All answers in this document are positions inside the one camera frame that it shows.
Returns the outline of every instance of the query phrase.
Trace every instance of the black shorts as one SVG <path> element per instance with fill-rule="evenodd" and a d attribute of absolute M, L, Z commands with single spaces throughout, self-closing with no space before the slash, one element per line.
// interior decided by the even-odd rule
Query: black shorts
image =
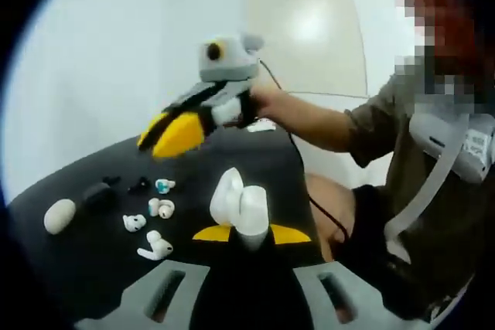
<path fill-rule="evenodd" d="M 335 258 L 381 292 L 384 306 L 403 319 L 428 321 L 432 303 L 428 288 L 415 278 L 411 266 L 388 253 L 384 237 L 387 200 L 372 185 L 353 190 L 356 211 L 353 233 Z"/>

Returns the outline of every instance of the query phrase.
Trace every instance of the yellow fin piece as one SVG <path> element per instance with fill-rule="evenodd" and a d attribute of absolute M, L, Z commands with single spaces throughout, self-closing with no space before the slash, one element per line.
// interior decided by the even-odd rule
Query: yellow fin piece
<path fill-rule="evenodd" d="M 219 241 L 226 243 L 229 240 L 230 227 L 212 226 L 199 231 L 194 235 L 193 240 Z"/>
<path fill-rule="evenodd" d="M 165 116 L 167 116 L 167 114 L 168 114 L 167 112 L 162 112 L 160 115 L 157 115 L 152 120 L 151 123 L 149 123 L 148 129 L 146 129 L 146 131 L 143 132 L 143 134 L 141 134 L 141 137 L 139 138 L 138 147 L 141 146 L 141 143 L 146 138 L 146 136 L 148 135 L 149 131 L 155 126 L 155 124 L 158 123 L 160 120 L 162 120 Z"/>
<path fill-rule="evenodd" d="M 185 112 L 170 123 L 153 148 L 156 158 L 170 158 L 181 155 L 204 141 L 200 117 L 193 112 Z"/>
<path fill-rule="evenodd" d="M 311 241 L 308 235 L 294 228 L 271 224 L 271 230 L 275 238 L 275 245 L 283 243 L 308 243 Z"/>

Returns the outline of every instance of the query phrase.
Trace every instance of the black tabletop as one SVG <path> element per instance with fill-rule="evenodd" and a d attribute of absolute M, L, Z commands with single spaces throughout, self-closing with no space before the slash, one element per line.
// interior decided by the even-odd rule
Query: black tabletop
<path fill-rule="evenodd" d="M 213 133 L 200 149 L 163 161 L 137 151 L 136 138 L 117 143 L 60 169 L 24 191 L 9 205 L 12 222 L 35 272 L 71 321 L 100 318 L 119 306 L 122 291 L 159 262 L 137 255 L 149 249 L 146 232 L 158 230 L 174 247 L 168 257 L 209 266 L 224 244 L 192 240 L 213 226 L 209 204 L 221 175 L 236 167 L 245 185 L 260 185 L 268 194 L 271 223 L 296 228 L 311 243 L 278 245 L 293 267 L 322 263 L 309 200 L 296 150 L 288 135 L 276 131 L 249 133 L 235 128 Z M 58 199 L 80 205 L 85 189 L 105 176 L 121 176 L 114 185 L 116 206 L 97 212 L 78 210 L 71 224 L 51 236 L 43 226 L 45 211 Z M 166 196 L 154 186 L 139 196 L 127 189 L 141 176 L 152 183 L 166 178 L 177 186 Z M 151 218 L 148 200 L 171 199 L 171 219 Z M 122 215 L 143 214 L 146 226 L 137 233 L 125 230 Z"/>

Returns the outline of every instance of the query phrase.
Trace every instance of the gray harness strap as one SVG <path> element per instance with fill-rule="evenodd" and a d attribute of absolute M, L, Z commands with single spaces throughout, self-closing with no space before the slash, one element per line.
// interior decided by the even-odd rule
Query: gray harness strap
<path fill-rule="evenodd" d="M 466 140 L 468 127 L 469 114 L 461 114 L 455 123 L 450 141 L 445 145 L 445 149 L 426 179 L 425 184 L 413 200 L 399 214 L 385 224 L 384 234 L 389 253 L 411 263 L 411 258 L 401 245 L 398 236 L 402 231 L 409 228 L 425 211 L 446 180 Z"/>

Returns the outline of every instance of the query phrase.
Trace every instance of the white backdrop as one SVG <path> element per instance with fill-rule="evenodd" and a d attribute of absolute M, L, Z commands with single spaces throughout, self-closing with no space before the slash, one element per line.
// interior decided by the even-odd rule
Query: white backdrop
<path fill-rule="evenodd" d="M 414 52 L 411 21 L 394 0 L 354 0 L 367 92 Z M 2 126 L 7 201 L 34 182 L 117 141 L 198 81 L 198 42 L 244 29 L 239 0 L 45 0 L 12 58 Z M 326 107 L 364 99 L 300 94 Z M 353 186 L 381 182 L 387 159 L 361 171 L 348 155 L 303 145 L 308 170 Z"/>

